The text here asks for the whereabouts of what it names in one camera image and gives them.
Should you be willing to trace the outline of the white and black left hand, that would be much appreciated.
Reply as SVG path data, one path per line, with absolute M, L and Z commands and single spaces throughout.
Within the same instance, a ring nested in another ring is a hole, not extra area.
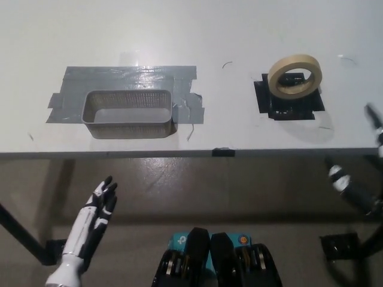
M 80 209 L 65 243 L 63 255 L 72 255 L 83 261 L 82 272 L 89 268 L 117 203 L 113 177 L 108 176 L 92 192 Z

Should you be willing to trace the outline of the black and white right hand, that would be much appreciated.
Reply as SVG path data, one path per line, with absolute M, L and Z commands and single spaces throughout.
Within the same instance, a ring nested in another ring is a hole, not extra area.
M 365 111 L 375 131 L 378 144 L 378 166 L 382 167 L 382 118 L 369 103 L 365 106 Z M 326 158 L 325 163 L 333 188 L 345 201 L 366 216 L 382 217 L 382 195 L 378 197 L 368 192 L 330 158 Z

